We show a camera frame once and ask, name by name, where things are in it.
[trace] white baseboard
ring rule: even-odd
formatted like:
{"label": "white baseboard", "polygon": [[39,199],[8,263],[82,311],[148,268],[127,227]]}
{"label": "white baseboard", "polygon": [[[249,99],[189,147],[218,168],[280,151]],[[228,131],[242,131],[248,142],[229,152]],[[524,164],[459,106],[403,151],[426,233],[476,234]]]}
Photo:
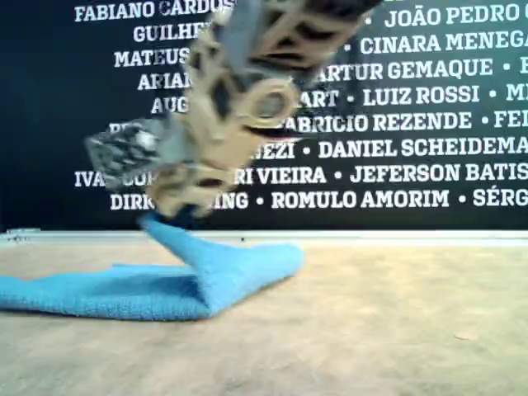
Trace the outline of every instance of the white baseboard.
{"label": "white baseboard", "polygon": [[[218,243],[328,245],[528,246],[528,231],[193,231]],[[137,243],[152,241],[142,231],[21,230],[0,243]]]}

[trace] blue towel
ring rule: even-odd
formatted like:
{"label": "blue towel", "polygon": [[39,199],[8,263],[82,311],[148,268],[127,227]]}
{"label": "blue towel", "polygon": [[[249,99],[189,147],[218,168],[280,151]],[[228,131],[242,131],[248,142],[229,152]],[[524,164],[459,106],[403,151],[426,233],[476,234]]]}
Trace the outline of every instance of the blue towel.
{"label": "blue towel", "polygon": [[294,275],[304,261],[289,245],[232,247],[146,216],[141,225],[187,266],[116,264],[95,273],[36,280],[0,276],[0,309],[122,320],[212,318],[261,288]]}

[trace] blue cloth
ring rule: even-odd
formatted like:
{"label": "blue cloth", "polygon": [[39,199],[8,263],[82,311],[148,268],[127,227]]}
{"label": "blue cloth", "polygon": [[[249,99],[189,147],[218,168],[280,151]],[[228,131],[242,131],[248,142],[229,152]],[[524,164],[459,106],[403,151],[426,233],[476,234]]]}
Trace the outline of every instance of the blue cloth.
{"label": "blue cloth", "polygon": [[211,318],[294,275],[304,261],[294,245],[231,247],[195,238],[151,215],[141,224],[187,266],[116,264],[106,271],[36,280],[0,276],[0,309],[124,320]]}

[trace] blurry robot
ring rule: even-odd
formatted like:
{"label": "blurry robot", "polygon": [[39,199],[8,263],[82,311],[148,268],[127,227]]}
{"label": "blurry robot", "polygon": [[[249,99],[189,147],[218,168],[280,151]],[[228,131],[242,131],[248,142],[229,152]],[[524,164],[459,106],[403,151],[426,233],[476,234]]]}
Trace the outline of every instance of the blurry robot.
{"label": "blurry robot", "polygon": [[216,12],[193,42],[188,111],[127,123],[87,139],[109,190],[156,174],[146,192],[166,219],[204,217],[258,148],[299,137],[280,125],[382,0],[241,0]]}

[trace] black backdrop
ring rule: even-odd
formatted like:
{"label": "black backdrop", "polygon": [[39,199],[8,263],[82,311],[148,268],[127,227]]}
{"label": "black backdrop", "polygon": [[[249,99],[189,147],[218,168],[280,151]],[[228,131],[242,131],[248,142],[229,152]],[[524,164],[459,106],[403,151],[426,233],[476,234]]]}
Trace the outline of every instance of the black backdrop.
{"label": "black backdrop", "polygon": [[[161,2],[145,3],[148,11],[149,4],[159,9]],[[87,4],[105,6],[107,0],[10,2],[2,12],[2,108],[7,117],[0,224],[7,229],[136,228],[135,220],[146,208],[126,210],[125,195],[112,198],[97,184],[83,138],[111,123],[147,116],[156,97],[182,94],[170,88],[138,90],[142,74],[181,73],[181,66],[115,67],[123,62],[115,52],[185,49],[190,44],[185,37],[139,42],[145,29],[137,26],[173,25],[173,32],[185,35],[183,24],[206,18],[206,13],[185,13],[186,4],[198,3],[207,11],[222,2],[171,3],[182,5],[180,15],[75,21],[94,15]],[[372,22],[337,54],[333,64],[342,66],[339,81],[322,78],[318,93],[309,97],[306,105],[312,106],[314,95],[328,92],[325,107],[312,109],[316,120],[348,119],[347,129],[337,121],[337,128],[326,124],[320,140],[301,141],[293,152],[275,149],[275,159],[258,159],[244,173],[243,180],[252,175],[253,184],[238,186],[238,208],[216,210],[199,227],[526,229],[528,116],[524,124],[521,117],[528,109],[528,59],[523,59],[528,56],[528,7],[521,2],[490,6],[484,0],[468,3],[470,7],[447,7],[439,0],[422,4],[386,2],[376,10]],[[391,26],[394,15],[399,23]],[[360,67],[380,71],[381,79],[363,78]],[[326,80],[336,70],[331,66]],[[357,78],[347,73],[351,70]],[[384,88],[397,93],[399,104],[371,106],[375,90],[387,92]],[[435,103],[425,103],[424,92],[433,92]],[[445,113],[465,120],[455,128],[422,128],[432,121],[420,117],[440,119]],[[302,128],[303,122],[310,120],[300,114],[290,126]],[[474,153],[464,151],[464,138]],[[393,156],[321,155],[363,140]],[[427,144],[433,145],[429,155],[410,150]],[[449,155],[431,155],[434,144],[443,144]],[[350,176],[364,167],[372,180],[352,181]],[[271,172],[282,178],[265,180]],[[292,172],[311,174],[311,183],[294,177],[288,183],[285,174]],[[122,194],[130,198],[141,190],[131,187]]]}

